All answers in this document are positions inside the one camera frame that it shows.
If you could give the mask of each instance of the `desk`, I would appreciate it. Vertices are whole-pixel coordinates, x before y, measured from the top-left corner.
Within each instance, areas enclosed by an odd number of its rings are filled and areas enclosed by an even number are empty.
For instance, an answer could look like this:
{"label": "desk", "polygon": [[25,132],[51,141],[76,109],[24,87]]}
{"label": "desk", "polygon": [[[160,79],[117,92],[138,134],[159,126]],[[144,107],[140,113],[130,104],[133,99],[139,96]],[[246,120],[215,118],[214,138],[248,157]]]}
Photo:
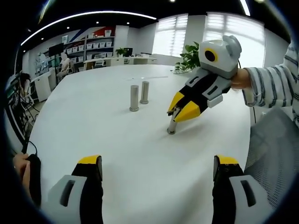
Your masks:
{"label": "desk", "polygon": [[84,61],[84,70],[88,64],[98,61],[106,61],[106,66],[124,65],[124,60],[128,59],[128,64],[155,64],[157,59],[153,57],[104,57]]}
{"label": "desk", "polygon": [[[42,162],[42,203],[82,157],[100,154],[105,224],[211,223],[214,155],[233,156],[245,168],[249,108],[242,92],[231,90],[219,105],[179,123],[169,135],[166,112],[187,80],[171,69],[114,66],[62,80],[30,136]],[[144,80],[149,104],[130,112],[130,86],[141,91]],[[28,153],[34,152],[29,144]]]}
{"label": "desk", "polygon": [[36,85],[38,101],[42,102],[46,100],[56,86],[56,76],[54,69],[50,69],[50,71],[32,79],[31,83],[35,83]]}

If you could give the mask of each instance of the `ceiling light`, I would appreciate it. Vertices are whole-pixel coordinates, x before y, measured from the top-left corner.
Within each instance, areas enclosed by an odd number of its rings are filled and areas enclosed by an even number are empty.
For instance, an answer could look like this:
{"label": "ceiling light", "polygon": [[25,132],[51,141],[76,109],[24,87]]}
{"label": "ceiling light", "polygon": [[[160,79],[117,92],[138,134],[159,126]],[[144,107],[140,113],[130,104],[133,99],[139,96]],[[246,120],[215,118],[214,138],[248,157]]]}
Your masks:
{"label": "ceiling light", "polygon": [[250,12],[249,12],[249,8],[247,6],[246,0],[240,0],[240,2],[242,4],[242,6],[243,6],[243,10],[244,10],[245,14],[247,16],[250,16]]}
{"label": "ceiling light", "polygon": [[26,43],[29,39],[31,39],[33,36],[35,36],[36,34],[38,34],[39,32],[43,31],[44,29],[56,24],[56,23],[59,23],[61,21],[64,21],[64,20],[68,20],[68,19],[71,19],[71,18],[74,18],[74,17],[78,17],[78,16],[82,16],[82,15],[91,15],[91,14],[102,14],[102,13],[113,13],[113,14],[128,14],[128,15],[136,15],[136,16],[141,16],[141,17],[145,17],[145,18],[148,18],[148,19],[152,19],[152,20],[156,20],[157,18],[155,17],[152,17],[152,16],[148,16],[148,15],[143,15],[143,14],[139,14],[139,13],[130,13],[130,12],[122,12],[122,11],[96,11],[96,12],[87,12],[87,13],[79,13],[79,14],[76,14],[76,15],[70,15],[68,17],[64,17],[60,20],[57,20],[55,22],[52,22],[46,26],[44,26],[43,28],[39,29],[38,31],[34,32],[32,35],[30,35],[26,40],[24,40],[22,43],[21,43],[21,46]]}

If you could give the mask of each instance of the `window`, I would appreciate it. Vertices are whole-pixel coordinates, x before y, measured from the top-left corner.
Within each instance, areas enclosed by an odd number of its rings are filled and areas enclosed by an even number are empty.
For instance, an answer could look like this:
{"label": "window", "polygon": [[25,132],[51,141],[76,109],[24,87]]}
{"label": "window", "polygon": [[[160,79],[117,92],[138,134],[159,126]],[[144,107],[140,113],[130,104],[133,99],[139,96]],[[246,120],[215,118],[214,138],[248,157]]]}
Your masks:
{"label": "window", "polygon": [[242,67],[263,67],[265,55],[263,24],[238,15],[208,13],[204,41],[222,39],[223,35],[234,35],[240,42]]}
{"label": "window", "polygon": [[180,57],[183,52],[188,14],[161,19],[155,33],[153,54]]}

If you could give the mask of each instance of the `metal rod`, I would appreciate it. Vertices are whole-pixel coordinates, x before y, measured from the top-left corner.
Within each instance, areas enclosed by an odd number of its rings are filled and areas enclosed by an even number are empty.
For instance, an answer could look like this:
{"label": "metal rod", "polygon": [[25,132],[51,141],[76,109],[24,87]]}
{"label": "metal rod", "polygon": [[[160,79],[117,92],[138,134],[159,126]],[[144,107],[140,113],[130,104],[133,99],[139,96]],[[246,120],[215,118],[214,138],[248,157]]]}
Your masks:
{"label": "metal rod", "polygon": [[171,121],[169,124],[169,127],[167,129],[167,133],[168,134],[175,134],[176,133],[176,127],[177,127],[177,122],[174,121],[176,115],[179,113],[180,109],[179,108],[175,108],[173,115],[171,117]]}
{"label": "metal rod", "polygon": [[130,111],[136,112],[139,110],[138,107],[138,92],[139,92],[139,86],[138,85],[132,85],[131,86],[131,106]]}
{"label": "metal rod", "polygon": [[142,82],[142,90],[141,90],[141,104],[148,104],[148,97],[149,97],[149,85],[150,83],[147,81]]}

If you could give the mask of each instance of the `green plant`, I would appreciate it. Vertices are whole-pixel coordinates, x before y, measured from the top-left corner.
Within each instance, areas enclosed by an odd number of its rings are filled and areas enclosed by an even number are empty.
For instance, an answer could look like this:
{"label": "green plant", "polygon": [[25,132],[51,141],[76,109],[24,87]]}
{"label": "green plant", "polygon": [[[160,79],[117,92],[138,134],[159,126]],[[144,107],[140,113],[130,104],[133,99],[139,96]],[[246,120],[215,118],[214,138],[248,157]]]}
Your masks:
{"label": "green plant", "polygon": [[194,42],[194,45],[185,46],[186,53],[180,54],[183,58],[183,62],[177,62],[175,66],[176,72],[188,72],[194,68],[200,67],[199,62],[199,44]]}
{"label": "green plant", "polygon": [[124,48],[119,48],[116,50],[117,55],[124,55],[126,54],[127,50]]}

